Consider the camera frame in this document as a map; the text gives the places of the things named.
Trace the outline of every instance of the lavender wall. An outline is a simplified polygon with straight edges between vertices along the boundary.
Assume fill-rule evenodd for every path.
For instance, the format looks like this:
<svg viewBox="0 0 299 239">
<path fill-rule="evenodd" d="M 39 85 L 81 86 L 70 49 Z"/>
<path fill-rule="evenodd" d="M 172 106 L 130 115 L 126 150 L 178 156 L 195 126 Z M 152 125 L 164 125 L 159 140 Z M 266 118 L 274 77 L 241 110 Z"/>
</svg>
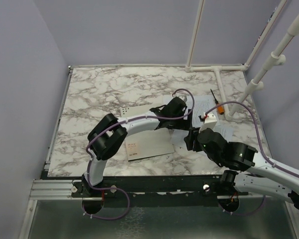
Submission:
<svg viewBox="0 0 299 239">
<path fill-rule="evenodd" d="M 70 65 L 185 64 L 199 0 L 34 0 Z M 245 63 L 280 0 L 206 0 L 193 63 Z"/>
<path fill-rule="evenodd" d="M 17 238 L 67 64 L 31 0 L 0 0 L 0 239 Z"/>
<path fill-rule="evenodd" d="M 290 1 L 247 72 L 250 81 L 299 13 L 299 0 Z M 274 159 L 299 169 L 299 35 L 284 53 L 284 66 L 263 78 L 265 88 L 253 94 Z"/>
</svg>

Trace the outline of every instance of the robotic arm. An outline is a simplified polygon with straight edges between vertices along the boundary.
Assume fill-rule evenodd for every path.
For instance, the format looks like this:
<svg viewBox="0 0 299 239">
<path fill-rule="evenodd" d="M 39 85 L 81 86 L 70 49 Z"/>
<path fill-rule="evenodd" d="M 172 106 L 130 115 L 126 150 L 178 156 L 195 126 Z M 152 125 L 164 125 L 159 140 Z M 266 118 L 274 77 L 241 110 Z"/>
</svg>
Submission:
<svg viewBox="0 0 299 239">
<path fill-rule="evenodd" d="M 201 128 L 193 128 L 192 111 L 187 119 L 183 119 L 185 110 L 186 103 L 175 97 L 168 105 L 152 108 L 143 115 L 131 118 L 106 115 L 88 135 L 87 148 L 91 162 L 84 173 L 85 180 L 91 186 L 102 182 L 107 160 L 117 153 L 127 136 L 162 127 L 183 129 L 189 131 L 188 136 L 184 138 L 187 150 L 204 151 L 218 166 L 229 168 L 225 170 L 219 183 L 210 185 L 208 190 L 205 190 L 207 194 L 221 190 L 233 193 L 254 192 L 294 203 L 299 209 L 299 178 L 295 176 L 299 175 L 299 170 L 272 159 L 271 165 L 255 148 L 241 142 L 227 142 L 221 134 L 212 130 L 216 124 L 212 113 L 201 118 Z M 278 169 L 277 164 L 279 168 L 282 167 L 293 174 Z M 241 173 L 244 171 L 262 177 Z"/>
</svg>

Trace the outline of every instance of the white pvc pipe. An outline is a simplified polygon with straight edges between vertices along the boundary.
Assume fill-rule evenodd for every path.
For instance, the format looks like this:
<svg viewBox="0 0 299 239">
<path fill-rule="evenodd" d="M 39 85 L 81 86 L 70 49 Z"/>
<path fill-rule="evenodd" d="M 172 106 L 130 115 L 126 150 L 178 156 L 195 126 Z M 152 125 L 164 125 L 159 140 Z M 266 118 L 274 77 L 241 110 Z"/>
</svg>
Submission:
<svg viewBox="0 0 299 239">
<path fill-rule="evenodd" d="M 280 41 L 278 46 L 275 48 L 275 50 L 271 53 L 271 55 L 267 58 L 267 60 L 262 65 L 260 71 L 257 73 L 255 78 L 248 84 L 248 86 L 245 88 L 243 94 L 239 97 L 237 100 L 238 102 L 243 102 L 250 94 L 252 94 L 255 90 L 257 90 L 257 84 L 262 80 L 264 75 L 274 66 L 277 65 L 277 63 L 280 60 L 283 60 L 281 56 L 284 49 L 288 46 L 290 41 L 299 34 L 299 14 L 298 16 L 293 20 L 290 27 L 287 30 L 286 35 L 283 37 L 283 39 Z M 226 116 L 226 119 L 232 118 L 234 113 L 237 111 L 238 107 L 233 106 L 229 112 L 229 114 Z"/>
<path fill-rule="evenodd" d="M 215 67 L 217 67 L 220 71 L 245 71 L 247 67 L 243 66 L 197 66 L 197 67 L 190 67 L 188 72 L 193 71 L 214 71 Z"/>
<path fill-rule="evenodd" d="M 250 56 L 248 57 L 248 60 L 246 61 L 245 65 L 246 66 L 250 66 L 251 61 L 253 60 L 254 56 L 256 55 L 259 47 L 261 46 L 261 44 L 263 43 L 263 41 L 265 40 L 266 36 L 268 35 L 268 32 L 270 31 L 270 29 L 272 28 L 272 25 L 274 24 L 274 22 L 276 21 L 277 17 L 279 16 L 279 14 L 281 13 L 281 11 L 283 10 L 284 6 L 286 5 L 287 0 L 281 0 L 279 5 L 276 8 L 276 11 L 274 12 L 272 18 L 270 19 L 270 21 L 268 22 L 267 26 L 265 27 L 263 33 L 261 34 L 256 46 L 254 47 L 252 53 L 250 54 Z"/>
<path fill-rule="evenodd" d="M 287 33 L 283 39 L 280 41 L 280 43 L 278 44 L 278 46 L 275 48 L 275 50 L 273 51 L 273 54 L 275 56 L 280 56 L 281 53 L 283 52 L 284 48 L 288 45 L 288 43 L 292 40 L 294 36 L 289 35 L 289 33 Z"/>
<path fill-rule="evenodd" d="M 222 100 L 222 102 L 226 102 L 227 101 L 226 100 L 226 95 L 225 95 L 225 91 L 224 91 L 224 87 L 223 87 L 223 82 L 221 81 L 219 69 L 214 68 L 214 72 L 215 72 L 215 75 L 216 75 L 221 100 Z M 228 105 L 224 105 L 223 107 L 224 107 L 225 112 L 229 112 Z"/>
<path fill-rule="evenodd" d="M 205 0 L 200 0 L 199 1 L 199 5 L 198 5 L 198 10 L 197 10 L 197 15 L 196 15 L 196 21 L 195 21 L 195 25 L 194 25 L 194 30 L 193 30 L 193 36 L 191 38 L 189 55 L 188 55 L 186 67 L 190 67 L 191 60 L 193 58 L 195 42 L 196 42 L 196 38 L 197 38 L 199 26 L 200 26 L 200 20 L 201 20 L 201 17 L 202 17 L 204 6 L 205 6 Z"/>
</svg>

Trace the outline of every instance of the marble surface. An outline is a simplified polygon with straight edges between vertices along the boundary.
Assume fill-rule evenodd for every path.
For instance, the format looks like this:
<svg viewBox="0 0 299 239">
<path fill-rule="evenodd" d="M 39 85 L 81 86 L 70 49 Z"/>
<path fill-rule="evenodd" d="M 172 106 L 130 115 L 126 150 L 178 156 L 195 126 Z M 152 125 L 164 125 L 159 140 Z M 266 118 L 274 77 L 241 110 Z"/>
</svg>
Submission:
<svg viewBox="0 0 299 239">
<path fill-rule="evenodd" d="M 241 71 L 221 72 L 227 100 L 235 100 L 246 87 Z M 220 98 L 213 72 L 186 73 L 181 67 L 117 67 L 75 68 L 57 133 L 50 177 L 81 176 L 89 160 L 85 147 L 88 133 L 103 116 L 113 113 L 120 117 L 120 107 L 161 103 L 162 96 L 178 88 L 194 95 L 208 95 L 210 89 Z M 252 108 L 251 98 L 248 105 Z M 232 141 L 244 142 L 259 149 L 256 133 L 248 113 L 240 110 L 235 120 L 228 122 L 219 116 L 223 125 L 234 128 Z M 261 132 L 264 149 L 269 151 Z M 221 174 L 206 156 L 175 146 L 175 153 L 128 162 L 126 148 L 108 160 L 105 176 L 198 175 Z"/>
</svg>

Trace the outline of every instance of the screw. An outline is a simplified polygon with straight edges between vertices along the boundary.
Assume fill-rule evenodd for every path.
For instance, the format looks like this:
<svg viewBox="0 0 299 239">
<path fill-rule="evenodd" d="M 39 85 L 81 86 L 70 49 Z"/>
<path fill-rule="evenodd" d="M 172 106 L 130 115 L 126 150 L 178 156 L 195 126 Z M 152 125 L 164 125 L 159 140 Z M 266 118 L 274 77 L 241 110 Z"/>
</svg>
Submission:
<svg viewBox="0 0 299 239">
<path fill-rule="evenodd" d="M 203 186 L 203 190 L 204 190 L 205 192 L 208 192 L 208 191 L 210 190 L 209 185 L 208 185 L 208 184 L 205 184 L 205 185 Z"/>
<path fill-rule="evenodd" d="M 73 186 L 72 188 L 71 188 L 71 192 L 72 193 L 76 193 L 78 191 L 78 189 L 75 187 L 75 186 Z"/>
<path fill-rule="evenodd" d="M 116 192 L 116 189 L 115 189 L 115 188 L 116 188 L 116 186 L 115 186 L 115 185 L 112 185 L 112 186 L 111 186 L 111 188 L 113 188 L 113 189 L 111 189 L 111 190 L 110 190 L 110 191 L 111 191 L 111 193 L 115 193 L 115 192 Z"/>
</svg>

